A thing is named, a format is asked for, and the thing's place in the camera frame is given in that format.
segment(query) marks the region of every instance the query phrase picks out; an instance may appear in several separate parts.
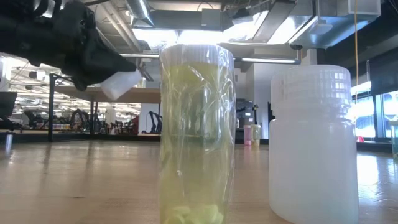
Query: ceiling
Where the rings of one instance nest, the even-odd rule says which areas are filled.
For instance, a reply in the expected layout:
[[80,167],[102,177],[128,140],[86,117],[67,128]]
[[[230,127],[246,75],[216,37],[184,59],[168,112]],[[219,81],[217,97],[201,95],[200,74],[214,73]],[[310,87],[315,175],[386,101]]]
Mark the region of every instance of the ceiling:
[[[249,1],[235,0],[233,4],[247,4]],[[220,8],[222,4],[229,3],[228,1],[214,2],[210,1],[208,4],[203,4],[201,1],[148,1],[154,9],[173,9],[196,11],[198,6],[200,8]],[[151,53],[147,42],[137,40],[133,30],[130,28],[130,15],[127,13],[125,0],[110,0],[109,2],[90,6],[90,9],[95,12],[97,28],[100,36],[105,44],[121,54],[131,54],[134,52]],[[281,58],[295,57],[295,51],[289,46],[263,46],[263,45],[239,45],[239,44],[223,44],[223,47],[230,50],[237,57],[269,57],[276,55]],[[44,116],[48,113],[49,107],[49,73],[56,73],[62,75],[60,70],[54,67],[42,65],[40,68],[30,65],[27,60],[22,58],[8,58],[8,64],[12,67],[10,91],[17,91],[19,93],[15,114],[21,114],[24,110],[36,110]],[[160,81],[159,60],[143,60],[146,71],[154,79],[155,82]],[[236,67],[247,69],[251,63],[236,63]],[[45,75],[38,75],[39,78],[30,78],[30,72],[37,72]],[[58,79],[57,85],[72,86],[72,82]],[[99,110],[104,113],[106,108],[111,106],[109,103],[99,103]],[[116,107],[118,116],[120,118],[127,117],[131,113],[138,114],[141,108],[140,104],[113,104]],[[60,116],[62,113],[69,113],[77,108],[85,111],[90,110],[90,102],[72,98],[60,93],[55,94],[55,113]]]

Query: white plastic bottle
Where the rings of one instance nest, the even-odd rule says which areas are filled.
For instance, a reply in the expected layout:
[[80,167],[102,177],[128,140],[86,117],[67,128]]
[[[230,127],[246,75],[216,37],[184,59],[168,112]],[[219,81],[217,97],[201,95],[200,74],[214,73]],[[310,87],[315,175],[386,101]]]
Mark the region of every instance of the white plastic bottle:
[[349,71],[292,68],[272,79],[269,204],[295,224],[358,223]]

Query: fluorescent light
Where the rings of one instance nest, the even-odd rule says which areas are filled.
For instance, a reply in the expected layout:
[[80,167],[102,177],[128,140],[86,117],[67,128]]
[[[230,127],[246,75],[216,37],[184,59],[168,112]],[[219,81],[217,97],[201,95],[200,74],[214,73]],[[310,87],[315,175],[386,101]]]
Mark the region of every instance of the fluorescent light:
[[310,20],[310,22],[307,24],[307,25],[305,25],[303,28],[301,28],[300,29],[300,31],[298,31],[289,41],[288,41],[288,43],[292,43],[292,42],[294,42],[295,40],[297,40],[297,38],[299,38],[301,35],[303,35],[303,33],[305,32],[305,31],[307,31],[316,21],[318,21],[318,16],[315,16],[314,18],[312,18],[311,20]]
[[254,63],[282,63],[282,64],[296,64],[296,60],[273,59],[273,58],[242,58],[242,62]]

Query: window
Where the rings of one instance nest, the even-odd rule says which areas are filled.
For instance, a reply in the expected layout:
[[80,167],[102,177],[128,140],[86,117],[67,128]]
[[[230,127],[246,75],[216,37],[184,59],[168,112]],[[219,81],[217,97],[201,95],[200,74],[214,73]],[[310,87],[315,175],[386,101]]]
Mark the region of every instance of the window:
[[355,119],[355,133],[361,137],[376,137],[374,130],[374,105],[371,96],[358,99],[357,104],[353,105],[349,112],[351,119]]
[[384,135],[391,138],[390,121],[398,120],[398,91],[383,94]]

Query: table surface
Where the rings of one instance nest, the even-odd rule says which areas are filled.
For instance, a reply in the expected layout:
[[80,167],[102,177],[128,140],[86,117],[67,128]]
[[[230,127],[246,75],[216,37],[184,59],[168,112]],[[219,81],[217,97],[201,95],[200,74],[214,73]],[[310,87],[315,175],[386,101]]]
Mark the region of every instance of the table surface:
[[[15,144],[14,149],[10,159],[0,159],[1,223],[159,223],[158,142]],[[268,205],[266,148],[236,149],[228,223],[288,223]],[[398,164],[391,155],[359,153],[358,182],[359,222],[398,223]]]
[[86,91],[79,91],[74,86],[56,86],[54,90],[68,96],[94,102],[110,103],[160,103],[160,89],[131,88],[117,100],[110,100],[100,87],[88,87]]

